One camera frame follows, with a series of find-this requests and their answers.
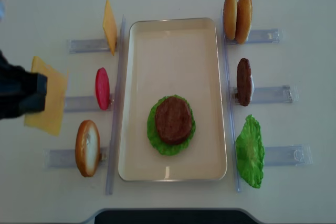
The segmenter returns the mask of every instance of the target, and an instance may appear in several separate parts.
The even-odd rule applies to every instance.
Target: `burger patty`
[[[183,143],[192,128],[192,116],[188,104],[177,97],[167,98],[156,108],[155,126],[164,143],[169,145]]]
[[[241,59],[237,68],[238,101],[242,106],[249,105],[252,93],[251,67],[248,59]]]

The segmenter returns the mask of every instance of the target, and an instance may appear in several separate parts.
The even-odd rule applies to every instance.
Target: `white tray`
[[[215,23],[209,18],[137,22],[130,29],[118,170],[122,179],[218,180],[227,169]],[[194,113],[189,147],[163,156],[147,138],[151,107],[180,95]]]

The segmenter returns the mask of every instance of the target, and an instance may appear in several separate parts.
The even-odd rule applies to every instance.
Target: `tomato slice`
[[[110,82],[105,68],[97,71],[96,97],[100,109],[107,110],[110,105]]]

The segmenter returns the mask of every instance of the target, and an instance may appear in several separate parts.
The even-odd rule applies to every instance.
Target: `clear plastic holder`
[[[237,88],[231,88],[231,96],[235,103],[239,105],[237,97]],[[255,88],[250,104],[265,104],[265,103],[292,103],[299,100],[298,90],[296,86],[279,86]]]
[[[245,44],[250,43],[279,43],[283,39],[282,31],[278,28],[269,30],[251,30]],[[235,40],[226,39],[227,45],[238,44]]]
[[[106,111],[111,111],[114,102],[113,94],[110,94],[110,106]],[[87,97],[66,97],[64,112],[90,112],[90,111],[101,111],[97,103],[97,98],[95,96]]]
[[[68,40],[68,49],[70,54],[79,54],[82,52],[108,52],[110,46],[106,39],[84,39]]]
[[[265,166],[302,166],[313,163],[307,144],[265,147]]]
[[[44,168],[62,169],[76,168],[75,150],[44,150]],[[100,148],[99,166],[106,165],[108,148]]]
[[[230,74],[229,74],[229,65],[228,65],[228,56],[227,56],[227,46],[236,44],[235,41],[227,40],[224,33],[224,22],[223,22],[223,10],[221,10],[222,16],[222,53],[224,59],[224,69],[226,76],[225,92],[227,99],[227,111],[229,113],[229,123],[230,123],[230,137],[233,141],[232,144],[232,153],[233,153],[233,164],[237,167],[237,153],[236,153],[236,133],[235,133],[235,122],[233,114],[233,106],[236,105],[236,96],[237,90],[230,86]],[[279,43],[279,36],[274,36],[274,30],[251,30],[248,41],[249,43]],[[293,102],[298,100],[298,92],[296,87],[270,87],[270,88],[255,88],[254,94],[252,96],[252,101],[254,103],[274,103],[274,102]],[[299,166],[299,165],[310,165],[312,164],[311,152],[309,145],[293,145],[293,146],[280,146],[280,147],[265,147],[265,166]],[[241,192],[240,186],[240,175],[238,169],[235,171],[235,180],[237,181],[236,190]]]
[[[108,160],[108,169],[106,176],[106,187],[105,194],[113,194],[113,185],[114,185],[114,176],[116,171],[116,158],[117,158],[117,149],[118,149],[118,139],[120,136],[121,129],[121,118],[123,111],[123,103],[125,96],[125,81],[126,81],[126,69],[127,69],[127,60],[128,54],[125,50],[125,27],[126,19],[122,16],[122,23],[120,27],[120,38],[118,41],[119,45],[119,59],[118,59],[118,74],[117,74],[117,85],[115,86],[114,92],[114,103],[113,103],[113,119],[112,119],[112,133],[111,141],[109,147],[109,160]]]

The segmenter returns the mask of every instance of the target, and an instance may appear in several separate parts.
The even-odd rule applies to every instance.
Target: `table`
[[[69,70],[68,95],[73,96],[92,94],[96,71],[104,66],[114,89],[117,57],[109,53],[69,55],[66,51],[66,39],[103,38],[106,0],[3,1],[6,17],[0,23],[0,48],[12,64],[30,69],[31,60],[37,55],[60,71]],[[125,14],[127,31],[138,20],[209,17],[216,22],[220,35],[224,0],[110,1],[117,24]],[[126,183],[116,174],[114,194],[105,196],[106,167],[86,179],[76,169],[45,170],[43,149],[74,148],[77,127],[84,119],[96,122],[101,145],[108,146],[111,112],[66,114],[59,137],[23,127],[23,118],[5,120],[0,122],[0,222],[74,223],[88,220],[104,209],[130,208],[241,209],[262,222],[336,222],[333,3],[334,0],[253,0],[253,29],[281,28],[283,42],[280,47],[244,46],[230,52],[233,62],[248,57],[252,67],[256,66],[255,73],[268,73],[264,77],[254,75],[259,85],[275,84],[279,78],[278,84],[287,81],[298,86],[300,100],[292,107],[251,106],[247,111],[258,114],[265,145],[309,144],[312,166],[265,168],[261,189],[243,183],[243,191],[237,193],[232,140],[227,135],[228,170],[222,180]],[[220,44],[218,50],[222,55]],[[236,118],[236,132],[244,117]]]

